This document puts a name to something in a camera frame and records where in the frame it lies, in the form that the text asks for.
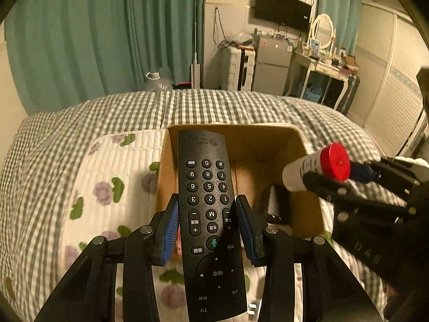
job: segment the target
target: purple flower print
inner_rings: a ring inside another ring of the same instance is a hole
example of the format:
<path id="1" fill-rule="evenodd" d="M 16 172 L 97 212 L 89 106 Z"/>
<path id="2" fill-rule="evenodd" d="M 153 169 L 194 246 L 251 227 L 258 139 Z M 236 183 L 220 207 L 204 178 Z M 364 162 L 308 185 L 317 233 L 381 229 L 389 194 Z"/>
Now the purple flower print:
<path id="1" fill-rule="evenodd" d="M 185 290 L 180 285 L 167 286 L 161 293 L 161 301 L 172 309 L 177 309 L 186 303 Z"/>
<path id="2" fill-rule="evenodd" d="M 106 181 L 99 181 L 94 188 L 94 196 L 97 202 L 106 206 L 112 202 L 113 190 L 112 185 Z"/>
<path id="3" fill-rule="evenodd" d="M 112 142 L 116 144 L 123 142 L 124 139 L 125 139 L 125 134 L 118 134 L 116 136 L 112 136 Z"/>
<path id="4" fill-rule="evenodd" d="M 88 155 L 93 155 L 96 153 L 101 147 L 101 144 L 99 142 L 96 142 L 93 146 L 91 146 L 91 149 L 89 149 Z"/>
<path id="5" fill-rule="evenodd" d="M 146 174 L 142 179 L 142 188 L 144 192 L 155 195 L 157 193 L 158 176 L 155 173 Z"/>
<path id="6" fill-rule="evenodd" d="M 104 236 L 109 241 L 110 240 L 116 240 L 117 238 L 119 238 L 119 234 L 117 232 L 114 232 L 114 231 L 103 231 L 101 233 L 101 236 Z"/>
<path id="7" fill-rule="evenodd" d="M 66 263 L 66 270 L 70 268 L 73 262 L 79 257 L 79 251 L 73 246 L 66 246 L 64 261 Z"/>

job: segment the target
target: white wall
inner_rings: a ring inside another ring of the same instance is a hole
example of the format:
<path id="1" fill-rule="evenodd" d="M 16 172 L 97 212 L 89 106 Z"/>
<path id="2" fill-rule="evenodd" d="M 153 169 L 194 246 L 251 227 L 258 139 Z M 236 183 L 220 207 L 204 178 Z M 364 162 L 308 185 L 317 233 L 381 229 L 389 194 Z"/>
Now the white wall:
<path id="1" fill-rule="evenodd" d="M 203 68 L 203 87 L 204 88 L 219 88 L 219 71 L 220 71 L 220 51 L 213 42 L 213 15 L 215 7 L 218 7 L 222 26 L 224 27 L 225 35 L 236 32 L 245 32 L 251 34 L 255 27 L 266 31 L 277 30 L 278 25 L 263 20 L 253 18 L 253 9 L 255 0 L 205 0 L 205 24 L 204 24 L 204 68 Z M 317 0 L 312 8 L 312 16 L 315 15 L 317 9 Z M 219 39 L 222 39 L 222 33 L 219 23 Z M 291 38 L 296 38 L 299 31 L 292 28 L 287 29 L 287 35 Z"/>
<path id="2" fill-rule="evenodd" d="M 13 138 L 27 114 L 21 104 L 10 71 L 7 46 L 4 42 L 4 22 L 0 25 L 0 169 L 3 168 Z"/>

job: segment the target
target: wall-mounted tv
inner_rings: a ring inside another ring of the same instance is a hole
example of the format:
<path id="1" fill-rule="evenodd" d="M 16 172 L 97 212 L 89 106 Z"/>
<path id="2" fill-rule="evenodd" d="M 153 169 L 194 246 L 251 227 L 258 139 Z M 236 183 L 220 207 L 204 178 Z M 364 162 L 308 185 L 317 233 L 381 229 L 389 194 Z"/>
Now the wall-mounted tv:
<path id="1" fill-rule="evenodd" d="M 311 5 L 299 0 L 256 0 L 254 17 L 307 31 L 311 11 Z"/>

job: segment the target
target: window curtain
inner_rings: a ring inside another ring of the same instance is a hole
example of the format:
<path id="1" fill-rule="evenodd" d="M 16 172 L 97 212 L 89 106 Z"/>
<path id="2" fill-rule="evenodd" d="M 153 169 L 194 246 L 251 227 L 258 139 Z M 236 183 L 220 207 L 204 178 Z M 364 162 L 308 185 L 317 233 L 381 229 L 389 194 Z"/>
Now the window curtain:
<path id="1" fill-rule="evenodd" d="M 362 0 L 319 0 L 318 14 L 326 13 L 336 28 L 335 45 L 353 52 L 360 23 Z"/>
<path id="2" fill-rule="evenodd" d="M 12 75 L 29 115 L 139 90 L 169 68 L 189 81 L 197 2 L 202 61 L 203 0 L 18 0 L 6 16 Z"/>

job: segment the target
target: black remote control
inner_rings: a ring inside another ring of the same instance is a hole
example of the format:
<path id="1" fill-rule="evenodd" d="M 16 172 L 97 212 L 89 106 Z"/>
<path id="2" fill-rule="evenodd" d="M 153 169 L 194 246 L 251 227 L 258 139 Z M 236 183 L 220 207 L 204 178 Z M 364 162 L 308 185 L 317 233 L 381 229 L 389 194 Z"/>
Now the black remote control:
<path id="1" fill-rule="evenodd" d="M 181 130 L 178 142 L 180 234 L 190 322 L 247 311 L 234 190 L 223 135 Z"/>

